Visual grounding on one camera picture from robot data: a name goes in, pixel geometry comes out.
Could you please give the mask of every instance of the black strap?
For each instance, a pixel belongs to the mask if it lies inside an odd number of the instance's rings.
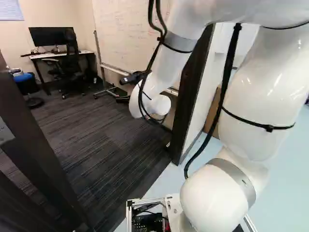
[[[309,23],[309,21],[306,21],[306,22],[303,22],[303,23],[298,24],[296,26],[290,26],[290,27],[286,27],[286,28],[270,28],[270,27],[264,27],[264,26],[262,26],[262,27],[267,28],[267,29],[272,29],[272,30],[288,30],[288,29],[301,27],[301,26],[306,25],[308,23]]]
[[[178,53],[191,53],[191,52],[193,52],[193,51],[182,51],[182,50],[178,50],[176,48],[173,48],[173,47],[167,45],[166,43],[164,43],[164,40],[161,37],[158,37],[157,39],[160,42],[160,44],[164,45],[165,47],[169,48],[170,50],[173,50],[174,52],[178,52]]]
[[[232,114],[231,112],[229,112],[227,109],[225,109],[224,107],[222,107],[223,111],[226,112],[228,115],[232,116],[233,118],[241,121],[241,122],[244,122],[244,123],[247,123],[247,124],[250,124],[252,126],[255,126],[255,127],[261,127],[261,128],[264,128],[267,132],[273,132],[273,130],[286,130],[286,129],[290,129],[292,128],[295,123],[293,125],[290,125],[290,126],[286,126],[286,127],[277,127],[277,126],[273,126],[273,125],[267,125],[267,124],[261,124],[261,123],[257,123],[257,122],[252,122],[252,121],[249,121],[249,120],[246,120],[244,118],[241,118],[235,114]]]
[[[144,90],[143,90],[143,94],[145,94],[145,96],[149,99],[149,100],[152,100],[145,92],[144,92]]]

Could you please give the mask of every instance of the white table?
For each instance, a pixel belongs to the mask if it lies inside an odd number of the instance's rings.
[[[79,55],[86,55],[86,58],[87,58],[87,62],[88,62],[88,66],[90,67],[90,61],[88,59],[88,56],[87,55],[90,55],[90,54],[94,54],[94,52],[92,51],[88,51],[88,50],[82,50],[79,52]],[[54,53],[44,53],[44,54],[39,54],[39,55],[33,55],[33,56],[29,56],[30,60],[33,62],[34,64],[34,67],[35,67],[35,70],[37,71],[38,73],[38,76],[40,78],[40,82],[42,84],[42,88],[43,90],[45,91],[45,93],[47,95],[51,95],[50,93],[50,90],[49,88],[46,86],[43,78],[42,78],[42,74],[40,72],[40,69],[38,67],[38,64],[37,64],[37,61],[38,60],[41,60],[41,59],[45,59],[45,58],[55,58],[55,57],[65,57],[67,54],[66,53],[63,53],[63,54],[54,54]]]

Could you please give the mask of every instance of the cardboard box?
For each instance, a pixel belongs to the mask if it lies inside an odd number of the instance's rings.
[[[205,132],[205,133],[208,133],[209,129],[211,128],[212,121],[213,121],[213,119],[216,115],[217,108],[218,108],[218,105],[219,105],[220,94],[221,94],[221,85],[217,87],[216,93],[213,97],[211,106],[209,108],[208,115],[207,115],[207,118],[206,118],[206,122],[205,122],[205,125],[204,125],[204,128],[203,128],[203,132]],[[220,139],[219,138],[219,132],[218,132],[218,124],[217,124],[212,136],[217,138],[217,139]]]

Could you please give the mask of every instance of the computer monitor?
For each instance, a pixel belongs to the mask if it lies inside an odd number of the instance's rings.
[[[65,28],[29,28],[34,45],[36,47],[41,46],[53,46],[64,45],[67,43],[65,38],[65,30],[74,29],[72,27]]]

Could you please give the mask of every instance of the floor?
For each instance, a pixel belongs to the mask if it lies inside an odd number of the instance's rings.
[[[79,202],[98,232],[113,231],[125,218],[126,200],[142,197],[170,160],[169,134],[134,119],[127,104],[105,94],[65,100],[58,92],[32,110],[60,160]],[[46,199],[2,153],[0,169],[52,215]]]
[[[204,133],[200,136],[181,166],[170,163],[144,198],[158,198],[178,193],[184,182],[183,167],[205,137]],[[249,212],[259,232],[309,231],[308,138],[309,106],[304,106],[290,136],[273,160],[269,185]],[[214,157],[221,147],[221,142],[212,138],[206,149],[190,166],[189,174]],[[242,225],[247,232],[248,229],[243,223]],[[126,232],[125,220],[115,232]]]

